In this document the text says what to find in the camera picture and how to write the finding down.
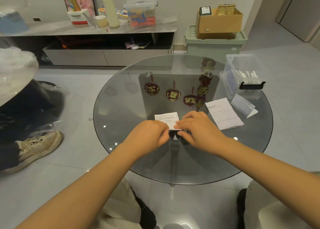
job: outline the cardboard box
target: cardboard box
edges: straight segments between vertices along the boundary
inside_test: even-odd
[[[243,14],[235,9],[234,15],[217,15],[218,8],[211,9],[212,15],[197,13],[197,38],[234,38],[241,32]]]

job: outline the shoe sole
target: shoe sole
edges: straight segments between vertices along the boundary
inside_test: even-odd
[[[22,169],[26,168],[34,161],[36,161],[42,157],[45,157],[45,156],[49,155],[50,153],[54,152],[60,146],[62,141],[63,141],[63,134],[60,131],[58,131],[58,136],[57,136],[56,140],[54,141],[54,143],[52,144],[52,146],[48,150],[25,159],[18,166],[15,166],[12,168],[7,168],[6,170],[3,170],[3,173],[16,173],[18,171],[21,171]]]

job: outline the round glass table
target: round glass table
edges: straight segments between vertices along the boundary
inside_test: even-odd
[[[223,69],[224,63],[188,54],[161,55],[127,66],[104,85],[95,102],[93,121],[100,142],[111,153],[138,123],[154,120],[155,114],[177,112],[182,119],[186,113],[197,110],[213,121],[204,103],[227,97],[219,76]],[[263,152],[272,134],[272,111],[263,93],[250,102],[258,113],[245,118],[234,109],[244,126],[222,132]],[[174,131],[169,135],[166,144],[140,158],[131,171],[170,184],[217,182],[240,172],[183,138],[177,139]]]

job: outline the beige sneaker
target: beige sneaker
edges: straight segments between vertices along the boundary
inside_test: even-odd
[[[4,170],[5,173],[16,173],[26,166],[29,166],[35,160],[45,157],[53,152],[61,144],[63,134],[60,131],[54,131],[46,135],[30,138],[25,141],[16,141],[19,145],[19,165]]]

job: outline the papers on shelf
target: papers on shelf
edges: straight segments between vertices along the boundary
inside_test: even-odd
[[[219,130],[243,125],[243,122],[235,113],[227,98],[207,102],[206,106]]]
[[[159,120],[166,123],[169,126],[169,130],[180,130],[174,128],[174,126],[176,125],[176,121],[179,120],[177,112],[156,114],[154,118],[155,120]]]
[[[255,106],[250,103],[245,98],[241,97],[240,95],[236,94],[234,98],[231,101],[231,104],[239,110],[240,113],[242,113],[246,118],[251,117],[252,115],[258,113],[257,110],[255,110]]]

